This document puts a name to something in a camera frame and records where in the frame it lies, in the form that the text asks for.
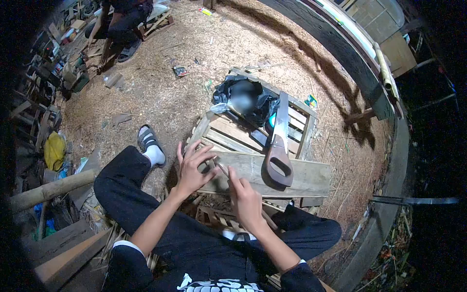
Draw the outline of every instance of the sawdust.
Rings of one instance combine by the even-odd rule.
[[[68,140],[75,142],[81,136],[79,143],[74,143],[74,161],[88,157],[99,146],[100,164],[104,166],[126,146],[136,146],[139,127],[151,124],[165,148],[168,164],[148,175],[143,190],[160,196],[163,187],[176,183],[178,141],[191,136],[199,115],[211,102],[214,85],[223,81],[228,69],[284,63],[251,71],[299,100],[307,99],[309,94],[318,100],[319,133],[306,158],[333,167],[331,191],[318,215],[326,212],[326,217],[336,219],[348,195],[338,221],[342,230],[358,222],[374,182],[387,166],[384,158],[392,135],[389,123],[374,118],[351,127],[343,123],[349,114],[366,108],[358,87],[316,39],[285,16],[254,0],[223,1],[212,16],[199,12],[200,6],[201,1],[171,3],[175,26],[144,42],[132,59],[105,73],[120,72],[124,76],[121,90],[105,88],[102,75],[96,76],[79,96],[66,102],[62,128]],[[164,50],[180,43],[184,44]],[[321,72],[316,72],[315,58]],[[99,57],[92,59],[95,64],[98,61]],[[184,66],[191,74],[177,78],[172,71],[174,65]],[[212,86],[207,92],[204,84],[209,80]],[[112,127],[112,116],[127,110],[136,116]],[[209,200],[202,204],[218,208],[226,205]],[[319,267],[326,256],[346,244],[340,241],[311,264]]]

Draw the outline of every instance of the yellow bag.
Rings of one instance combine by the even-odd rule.
[[[44,145],[44,159],[48,169],[58,171],[62,167],[65,148],[65,139],[53,131]]]

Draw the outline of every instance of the person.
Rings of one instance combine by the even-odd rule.
[[[106,64],[109,48],[113,43],[123,45],[118,62],[125,62],[139,48],[141,39],[133,32],[152,13],[153,0],[102,0],[102,11],[97,21],[86,28],[88,47],[94,39],[105,39],[99,67]],[[108,17],[110,6],[114,7],[112,18]]]
[[[97,176],[96,197],[107,213],[130,234],[113,245],[102,291],[276,291],[266,275],[281,273],[283,291],[324,291],[305,262],[331,248],[341,235],[333,220],[309,214],[292,205],[272,220],[285,232],[276,235],[263,219],[261,195],[245,178],[228,167],[233,211],[250,233],[218,234],[177,209],[188,196],[220,175],[217,167],[200,173],[198,166],[216,156],[211,146],[195,150],[200,140],[177,157],[179,180],[159,203],[141,185],[153,167],[163,167],[166,156],[154,130],[144,125],[138,133],[141,154],[126,147]],[[154,279],[145,257],[150,252],[169,263],[169,272]]]

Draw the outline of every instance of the saw handle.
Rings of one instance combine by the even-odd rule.
[[[285,153],[284,141],[279,135],[274,135],[274,140],[269,147],[268,154],[266,155],[266,172],[269,177],[284,186],[291,186],[293,181],[293,169],[287,153]],[[284,172],[279,173],[272,167],[275,164],[280,170]]]

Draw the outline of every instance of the sandal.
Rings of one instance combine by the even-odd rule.
[[[146,131],[144,131],[141,135],[139,134],[141,129],[143,127],[147,127],[148,129]],[[152,134],[152,136],[149,136],[148,138],[144,139],[144,137],[146,137],[147,135],[149,134]],[[156,164],[157,167],[159,168],[163,168],[166,164],[167,164],[167,155],[165,154],[165,151],[164,149],[162,148],[162,146],[159,144],[159,142],[157,141],[157,137],[156,137],[156,133],[154,132],[154,130],[152,129],[152,127],[148,124],[144,124],[140,127],[140,129],[138,130],[138,146],[141,148],[141,150],[143,150],[143,152],[146,152],[146,150],[148,149],[149,146],[152,146],[152,145],[155,145],[157,147],[159,147],[159,149],[162,151],[162,153],[165,155],[165,161],[163,164]]]
[[[141,45],[141,40],[138,40],[136,44],[134,44],[131,47],[128,48],[123,48],[123,50],[120,53],[120,56],[118,56],[117,61],[119,63],[127,61],[129,58],[133,57],[134,53],[136,50],[140,47]]]

